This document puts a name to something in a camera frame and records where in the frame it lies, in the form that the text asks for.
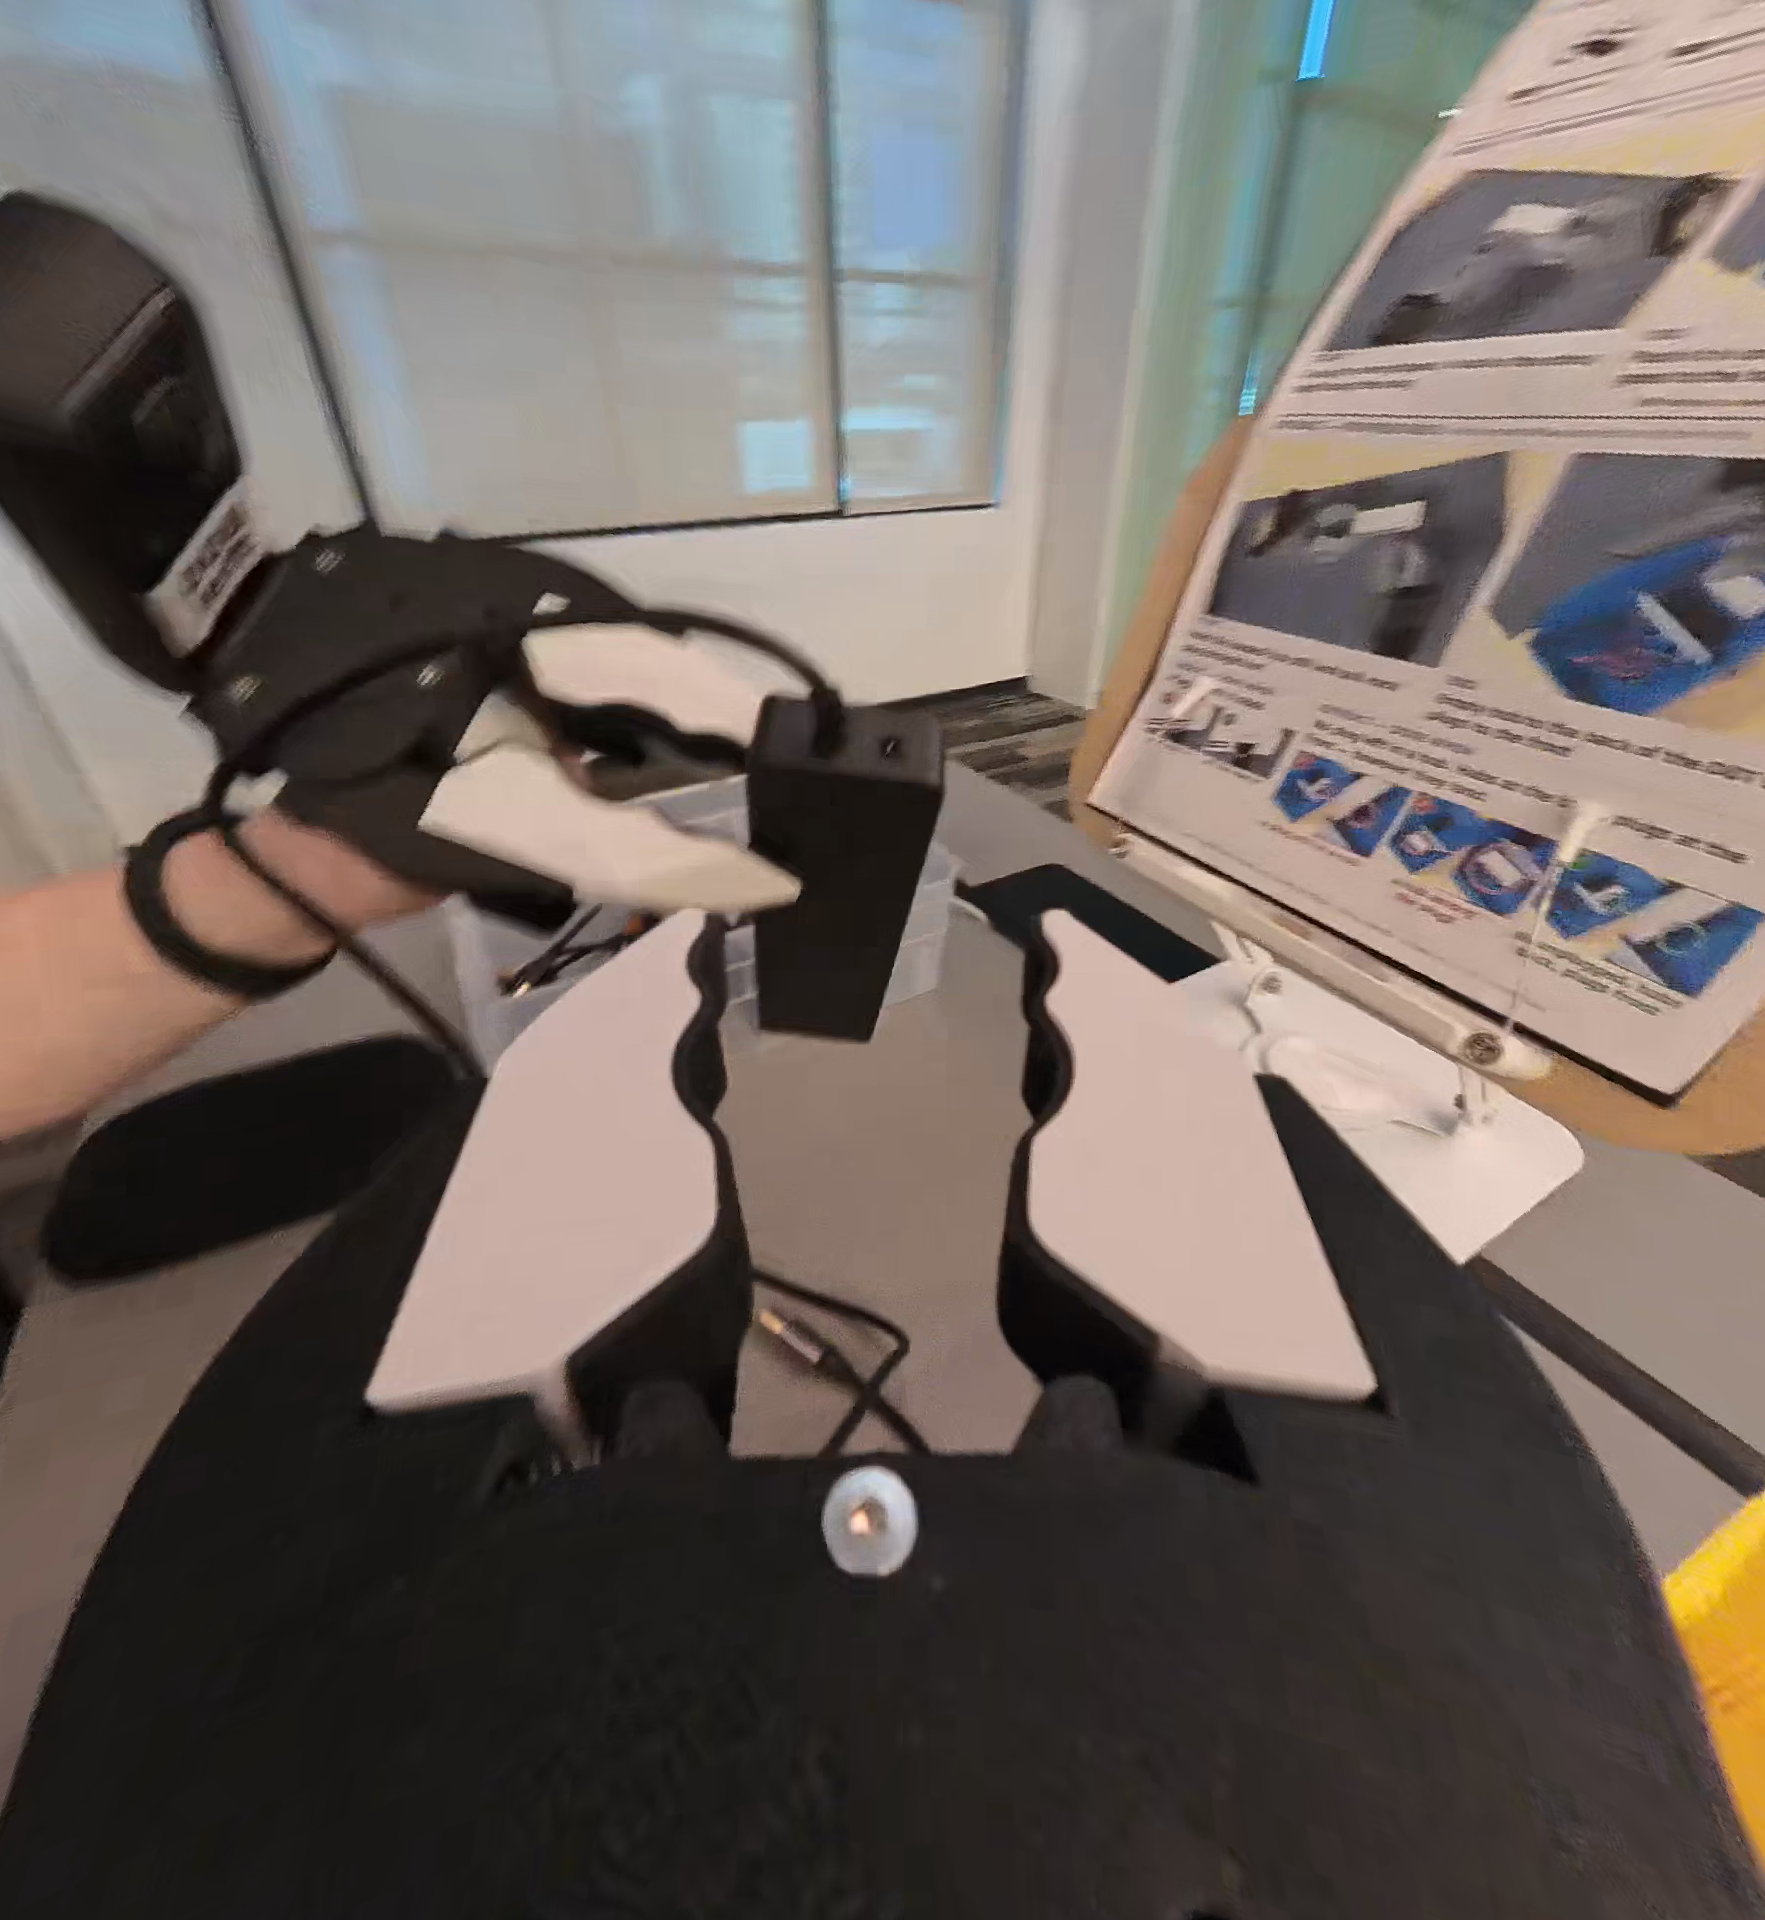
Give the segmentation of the person's left hand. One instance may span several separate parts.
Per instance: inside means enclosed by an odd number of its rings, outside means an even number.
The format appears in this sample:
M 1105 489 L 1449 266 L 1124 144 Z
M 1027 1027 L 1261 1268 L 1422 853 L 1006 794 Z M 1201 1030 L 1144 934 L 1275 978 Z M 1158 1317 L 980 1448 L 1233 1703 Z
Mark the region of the person's left hand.
M 241 828 L 241 843 L 265 872 L 344 932 L 394 925 L 442 902 L 442 893 L 389 873 L 338 836 L 296 821 L 280 804 L 250 816 Z

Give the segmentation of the white stand base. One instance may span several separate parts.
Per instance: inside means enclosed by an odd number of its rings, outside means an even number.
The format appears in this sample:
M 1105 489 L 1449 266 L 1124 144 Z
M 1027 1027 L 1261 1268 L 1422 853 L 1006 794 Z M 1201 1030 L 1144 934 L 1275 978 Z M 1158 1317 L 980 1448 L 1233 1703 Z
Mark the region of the white stand base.
M 1585 1165 L 1559 1121 L 1297 973 L 1221 961 L 1173 991 L 1246 1067 L 1294 1085 L 1453 1259 Z

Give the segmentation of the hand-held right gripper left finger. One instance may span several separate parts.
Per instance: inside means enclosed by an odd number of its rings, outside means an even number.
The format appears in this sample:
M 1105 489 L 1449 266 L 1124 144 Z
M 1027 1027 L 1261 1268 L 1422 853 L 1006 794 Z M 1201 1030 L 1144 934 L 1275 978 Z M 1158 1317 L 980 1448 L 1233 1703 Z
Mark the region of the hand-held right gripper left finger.
M 729 1146 L 725 927 L 674 916 L 501 1053 L 366 1380 L 384 1413 L 648 1381 L 735 1410 L 750 1251 Z

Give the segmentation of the instruction poster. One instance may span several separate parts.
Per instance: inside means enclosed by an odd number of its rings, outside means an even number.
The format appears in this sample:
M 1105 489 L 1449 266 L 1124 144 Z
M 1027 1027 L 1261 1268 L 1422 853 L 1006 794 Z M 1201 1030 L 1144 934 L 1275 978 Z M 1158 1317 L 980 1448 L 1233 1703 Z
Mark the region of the instruction poster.
M 1677 1105 L 1765 1007 L 1765 4 L 1540 4 L 1278 375 L 1089 803 Z

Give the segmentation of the clear plastic bin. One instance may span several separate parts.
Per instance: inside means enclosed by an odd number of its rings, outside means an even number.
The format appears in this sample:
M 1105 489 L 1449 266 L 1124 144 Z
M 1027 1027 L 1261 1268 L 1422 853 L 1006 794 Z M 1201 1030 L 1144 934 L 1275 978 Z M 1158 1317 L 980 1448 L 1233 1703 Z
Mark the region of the clear plastic bin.
M 646 803 L 696 833 L 736 842 L 749 836 L 741 777 L 661 788 Z M 937 984 L 959 876 L 958 858 L 930 843 L 882 996 L 886 1010 Z M 608 944 L 626 943 L 629 915 L 581 907 L 561 928 L 530 930 L 458 898 L 445 904 L 444 920 L 467 1042 L 489 1070 L 535 1018 L 614 959 Z

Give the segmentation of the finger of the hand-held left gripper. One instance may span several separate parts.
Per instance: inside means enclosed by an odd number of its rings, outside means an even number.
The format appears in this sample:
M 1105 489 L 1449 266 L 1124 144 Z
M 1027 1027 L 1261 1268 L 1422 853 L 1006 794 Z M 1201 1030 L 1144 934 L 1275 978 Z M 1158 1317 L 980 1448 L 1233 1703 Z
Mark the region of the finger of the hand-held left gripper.
M 689 833 L 646 803 L 596 797 L 530 746 L 498 745 L 456 765 L 416 829 L 559 879 L 581 899 L 659 916 L 753 916 L 795 904 L 804 890 L 798 876 L 733 840 Z
M 767 697 L 808 697 L 804 674 L 738 636 L 669 632 L 639 614 L 530 627 L 520 660 L 559 729 L 581 746 L 641 742 L 746 748 Z

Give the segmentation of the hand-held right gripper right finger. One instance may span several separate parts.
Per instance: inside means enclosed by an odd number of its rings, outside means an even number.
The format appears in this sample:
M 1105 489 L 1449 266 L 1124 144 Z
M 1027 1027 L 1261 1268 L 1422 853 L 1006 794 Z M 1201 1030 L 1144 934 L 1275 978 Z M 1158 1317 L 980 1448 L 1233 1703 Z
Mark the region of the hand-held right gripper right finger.
M 1069 909 L 1025 940 L 997 1322 L 1040 1383 L 1367 1403 L 1376 1372 L 1257 1075 Z

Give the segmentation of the black flat desk pad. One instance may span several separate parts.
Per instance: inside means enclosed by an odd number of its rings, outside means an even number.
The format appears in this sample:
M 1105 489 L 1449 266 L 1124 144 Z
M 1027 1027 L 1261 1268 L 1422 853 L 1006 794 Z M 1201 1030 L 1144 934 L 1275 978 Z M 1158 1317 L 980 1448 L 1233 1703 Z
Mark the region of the black flat desk pad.
M 1049 915 L 1067 915 L 1166 984 L 1213 968 L 1221 957 L 1059 861 L 991 879 L 958 879 L 955 898 L 1000 938 L 1031 948 Z

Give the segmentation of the large glass window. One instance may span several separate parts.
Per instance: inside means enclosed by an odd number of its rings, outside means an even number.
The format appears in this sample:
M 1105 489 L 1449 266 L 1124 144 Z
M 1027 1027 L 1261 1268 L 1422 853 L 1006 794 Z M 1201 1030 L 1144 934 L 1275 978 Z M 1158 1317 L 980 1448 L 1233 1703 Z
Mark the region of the large glass window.
M 1028 4 L 203 4 L 355 500 L 596 538 L 989 507 Z

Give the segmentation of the narrow glass window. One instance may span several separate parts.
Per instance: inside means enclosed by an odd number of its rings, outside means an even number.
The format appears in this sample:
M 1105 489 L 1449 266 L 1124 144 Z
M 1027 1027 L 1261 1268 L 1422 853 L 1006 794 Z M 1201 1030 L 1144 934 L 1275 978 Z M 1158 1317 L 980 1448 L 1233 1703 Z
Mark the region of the narrow glass window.
M 1253 417 L 1322 300 L 1512 29 L 1507 1 L 1201 4 L 1137 361 L 1114 593 Z

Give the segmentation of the person's left forearm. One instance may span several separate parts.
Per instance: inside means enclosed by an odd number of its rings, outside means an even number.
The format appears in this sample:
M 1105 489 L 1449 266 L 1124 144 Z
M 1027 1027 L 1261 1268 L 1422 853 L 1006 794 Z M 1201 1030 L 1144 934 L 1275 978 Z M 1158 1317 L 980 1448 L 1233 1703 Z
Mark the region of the person's left forearm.
M 205 836 L 0 892 L 0 1144 L 82 1117 L 333 951 Z

